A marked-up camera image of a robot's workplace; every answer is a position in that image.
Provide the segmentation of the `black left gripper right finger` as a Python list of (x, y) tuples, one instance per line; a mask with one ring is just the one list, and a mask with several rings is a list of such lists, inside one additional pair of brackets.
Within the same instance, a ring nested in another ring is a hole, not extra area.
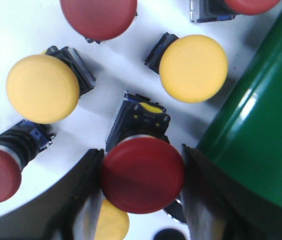
[(282, 207), (229, 177), (197, 148), (182, 145), (183, 212), (192, 240), (282, 240)]

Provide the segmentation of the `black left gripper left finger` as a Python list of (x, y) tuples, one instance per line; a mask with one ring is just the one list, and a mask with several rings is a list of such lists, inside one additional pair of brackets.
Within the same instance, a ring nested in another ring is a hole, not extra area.
[(102, 149), (90, 149), (47, 191), (0, 217), (0, 240), (93, 240), (101, 210)]

